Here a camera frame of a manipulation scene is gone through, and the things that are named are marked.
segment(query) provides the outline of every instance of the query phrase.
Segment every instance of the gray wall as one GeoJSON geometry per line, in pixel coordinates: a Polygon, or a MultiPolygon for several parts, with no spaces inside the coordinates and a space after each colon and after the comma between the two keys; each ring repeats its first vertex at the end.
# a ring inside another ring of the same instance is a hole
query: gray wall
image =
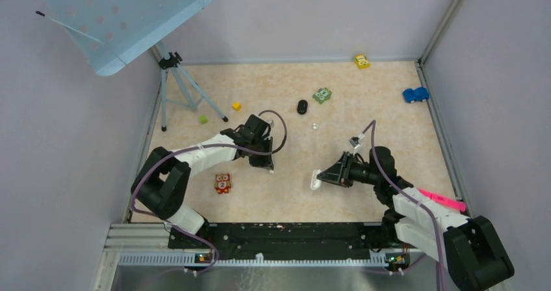
{"type": "Polygon", "coordinates": [[[214,0],[167,39],[186,63],[415,59],[451,0],[214,0]]]}
{"type": "Polygon", "coordinates": [[[144,55],[99,77],[42,0],[0,0],[0,290],[89,290],[158,88],[144,55]]]}
{"type": "Polygon", "coordinates": [[[548,290],[551,0],[465,0],[428,62],[472,211],[490,218],[518,290],[548,290]]]}

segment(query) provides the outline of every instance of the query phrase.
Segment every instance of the pink marker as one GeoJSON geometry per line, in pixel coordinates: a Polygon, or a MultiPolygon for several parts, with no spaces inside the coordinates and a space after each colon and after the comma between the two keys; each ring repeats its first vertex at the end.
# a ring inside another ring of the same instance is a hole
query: pink marker
{"type": "Polygon", "coordinates": [[[467,210],[467,205],[464,204],[463,202],[456,201],[456,200],[444,197],[442,195],[435,194],[433,192],[428,192],[421,188],[417,188],[417,189],[421,192],[421,194],[424,194],[425,196],[429,197],[431,200],[434,200],[434,202],[440,203],[441,205],[445,205],[452,209],[457,209],[461,212],[464,212],[467,210]]]}

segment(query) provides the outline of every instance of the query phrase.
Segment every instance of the tripod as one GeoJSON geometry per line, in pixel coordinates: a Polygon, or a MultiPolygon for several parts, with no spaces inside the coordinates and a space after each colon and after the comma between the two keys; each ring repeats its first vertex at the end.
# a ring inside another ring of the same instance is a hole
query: tripod
{"type": "Polygon", "coordinates": [[[160,94],[161,94],[161,109],[162,109],[162,127],[161,130],[164,132],[166,131],[166,103],[174,103],[176,105],[190,107],[191,110],[195,111],[197,110],[197,106],[203,101],[206,100],[207,103],[218,113],[218,115],[224,120],[224,122],[227,122],[228,119],[225,116],[225,114],[216,106],[216,104],[210,99],[210,97],[197,85],[197,82],[189,75],[189,73],[180,65],[180,61],[182,61],[182,58],[177,52],[171,53],[166,49],[166,46],[161,41],[157,42],[156,44],[157,49],[159,49],[162,59],[159,61],[159,66],[162,69],[162,72],[160,74],[160,94]],[[187,103],[183,103],[181,101],[175,101],[173,99],[167,99],[166,98],[166,79],[168,78],[168,70],[172,72],[172,75],[174,75],[174,79],[176,79],[176,82],[178,83],[178,86],[180,87],[180,90],[184,94],[184,97],[186,97],[187,103]],[[191,97],[188,88],[182,78],[180,77],[180,73],[186,77],[187,81],[191,84],[193,88],[195,88],[199,94],[201,94],[201,97],[195,101],[191,97]]]}

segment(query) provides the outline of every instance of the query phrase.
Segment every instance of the yellow toy car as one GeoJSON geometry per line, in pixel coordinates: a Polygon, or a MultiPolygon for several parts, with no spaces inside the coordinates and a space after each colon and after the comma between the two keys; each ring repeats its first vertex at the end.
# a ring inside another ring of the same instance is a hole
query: yellow toy car
{"type": "Polygon", "coordinates": [[[364,54],[356,55],[354,62],[356,63],[356,66],[358,66],[358,69],[367,68],[371,65],[364,54]]]}

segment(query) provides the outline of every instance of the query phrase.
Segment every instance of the blue perforated board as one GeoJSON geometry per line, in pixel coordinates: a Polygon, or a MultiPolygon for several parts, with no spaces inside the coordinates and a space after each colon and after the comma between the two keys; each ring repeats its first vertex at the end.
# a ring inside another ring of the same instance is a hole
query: blue perforated board
{"type": "Polygon", "coordinates": [[[121,70],[211,1],[46,0],[55,19],[103,42],[67,29],[98,75],[121,70]]]}

